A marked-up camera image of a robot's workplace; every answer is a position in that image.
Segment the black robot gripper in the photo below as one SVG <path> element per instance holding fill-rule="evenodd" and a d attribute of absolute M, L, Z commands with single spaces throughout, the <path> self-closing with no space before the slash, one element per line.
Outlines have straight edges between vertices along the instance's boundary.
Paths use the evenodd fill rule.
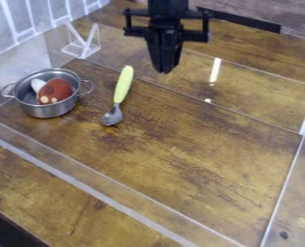
<path fill-rule="evenodd" d="M 125 35 L 146 39 L 150 59 L 154 69 L 162 73 L 170 73 L 178 65 L 182 41 L 210 40 L 210 13 L 193 11 L 189 8 L 189 0 L 147 0 L 146 9 L 123 10 L 126 18 Z M 133 26 L 133 17 L 149 18 L 149 25 Z M 182 19 L 201 19 L 201 30 L 186 30 Z M 165 66 L 159 34 L 163 34 Z"/>

